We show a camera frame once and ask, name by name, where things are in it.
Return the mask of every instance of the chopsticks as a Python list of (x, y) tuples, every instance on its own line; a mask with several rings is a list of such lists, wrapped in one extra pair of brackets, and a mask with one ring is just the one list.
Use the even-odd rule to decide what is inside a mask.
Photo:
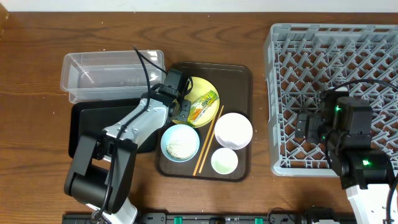
[(209, 128), (209, 130), (208, 130), (208, 132), (207, 132), (205, 142), (203, 143), (203, 147), (201, 148), (201, 151), (200, 151), (200, 155), (199, 155), (199, 159), (198, 159), (197, 165), (196, 165), (195, 170), (193, 171), (193, 174), (192, 174), (193, 176), (195, 176), (195, 175), (197, 174), (197, 171), (198, 171), (198, 168), (199, 168), (199, 163), (200, 163), (201, 157), (202, 157), (202, 155), (203, 155), (203, 152), (205, 151), (206, 144), (207, 144), (207, 140), (209, 139), (210, 132), (211, 132), (211, 130), (213, 129), (213, 125), (214, 125), (214, 121), (215, 121), (215, 120), (216, 120), (216, 116), (213, 118), (213, 120), (211, 120), (210, 128)]
[[(221, 114), (223, 113), (223, 109), (224, 109), (224, 105), (223, 105), (223, 106), (221, 107), (221, 109), (220, 109), (220, 113), (218, 114), (217, 120), (219, 120)], [(207, 145), (207, 149), (206, 149), (206, 152), (205, 152), (205, 156), (204, 156), (204, 158), (203, 158), (203, 160), (202, 160), (202, 162), (201, 162), (201, 166), (200, 166), (200, 169), (199, 169), (199, 174), (201, 173), (201, 170), (202, 170), (202, 168), (203, 168), (203, 165), (205, 165), (207, 153), (209, 152), (209, 148), (210, 148), (210, 146), (211, 146), (211, 142), (213, 141), (213, 137), (214, 137), (214, 129), (213, 129), (213, 131), (212, 131), (212, 133), (211, 133), (211, 137), (210, 137), (209, 143), (208, 143), (208, 145)]]
[(203, 152), (205, 151), (207, 140), (209, 139), (209, 135), (210, 135), (211, 129), (213, 128), (213, 124), (214, 124), (215, 120), (216, 120), (216, 116), (214, 116), (213, 120), (211, 121), (210, 128), (209, 128), (209, 131), (207, 132), (205, 142), (203, 143), (203, 147), (201, 148), (199, 159), (198, 159), (198, 162), (197, 162), (197, 166), (195, 167), (195, 170), (193, 171), (193, 175), (194, 176), (197, 174), (199, 163), (200, 163), (201, 157), (203, 155)]

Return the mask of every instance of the wooden table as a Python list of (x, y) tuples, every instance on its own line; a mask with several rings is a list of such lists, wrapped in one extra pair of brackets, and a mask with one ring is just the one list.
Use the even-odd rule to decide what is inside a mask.
[(159, 49), (178, 61), (245, 65), (254, 76), (251, 174), (239, 184), (162, 177), (154, 154), (137, 156), (129, 196), (138, 208), (169, 212), (267, 213), (312, 206), (352, 212), (335, 178), (276, 177), (269, 167), (263, 49), (278, 22), (398, 24), (398, 14), (16, 13), (0, 40), (0, 222), (60, 223), (87, 212), (63, 193), (70, 110), (60, 90), (70, 52)]

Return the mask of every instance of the green connector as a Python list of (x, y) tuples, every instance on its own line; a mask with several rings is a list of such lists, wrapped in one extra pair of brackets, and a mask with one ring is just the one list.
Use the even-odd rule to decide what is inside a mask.
[(182, 224), (182, 217), (175, 217), (174, 224)]
[(254, 219), (254, 224), (262, 224), (262, 223), (263, 223), (262, 218), (255, 218)]

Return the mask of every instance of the white bowl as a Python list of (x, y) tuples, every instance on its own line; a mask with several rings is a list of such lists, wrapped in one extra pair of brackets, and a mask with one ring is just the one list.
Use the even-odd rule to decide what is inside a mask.
[(238, 166), (238, 156), (231, 149), (217, 149), (211, 156), (211, 166), (219, 174), (230, 174)]
[(214, 130), (218, 143), (228, 149), (242, 149), (253, 137), (250, 121), (238, 113), (223, 115), (217, 121)]

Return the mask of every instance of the gray dish rack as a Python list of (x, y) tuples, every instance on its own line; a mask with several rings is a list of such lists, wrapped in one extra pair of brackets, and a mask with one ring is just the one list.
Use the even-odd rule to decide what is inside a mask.
[[(296, 139), (300, 110), (319, 112), (319, 93), (343, 82), (378, 79), (398, 84), (398, 26), (274, 24), (264, 44), (269, 96), (269, 152), (275, 175), (336, 177), (325, 148)], [(347, 86), (373, 108), (372, 147), (398, 170), (398, 93), (378, 84)]]

